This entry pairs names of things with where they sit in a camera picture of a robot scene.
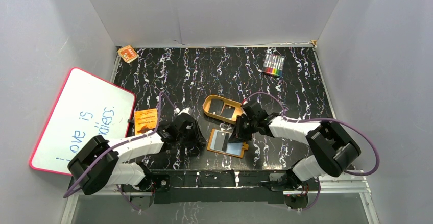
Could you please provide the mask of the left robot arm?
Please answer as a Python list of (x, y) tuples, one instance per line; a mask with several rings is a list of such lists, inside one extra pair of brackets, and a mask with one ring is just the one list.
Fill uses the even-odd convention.
[(131, 185), (139, 191), (156, 187), (154, 174), (142, 162), (131, 160), (157, 154), (180, 144), (199, 147), (206, 143), (198, 122), (190, 109), (178, 112), (171, 122), (158, 123), (143, 134), (108, 140), (102, 135), (92, 137), (69, 161), (67, 168), (85, 195), (99, 192), (106, 186)]

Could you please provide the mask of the orange leather card holder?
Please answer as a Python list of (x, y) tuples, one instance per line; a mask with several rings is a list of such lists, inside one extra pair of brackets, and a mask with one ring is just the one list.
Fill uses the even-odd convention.
[(207, 150), (214, 153), (243, 158), (245, 151), (249, 149), (249, 145), (246, 142), (229, 142), (231, 134), (230, 132), (213, 129), (208, 140)]

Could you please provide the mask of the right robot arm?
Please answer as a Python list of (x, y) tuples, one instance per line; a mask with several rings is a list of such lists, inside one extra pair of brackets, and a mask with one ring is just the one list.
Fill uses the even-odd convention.
[(299, 160), (280, 180), (293, 190), (301, 190), (311, 178), (340, 176), (361, 155), (360, 147), (337, 122), (289, 122), (278, 113), (267, 113), (258, 102), (242, 105), (228, 143), (243, 143), (253, 134), (292, 139), (310, 147), (312, 155)]

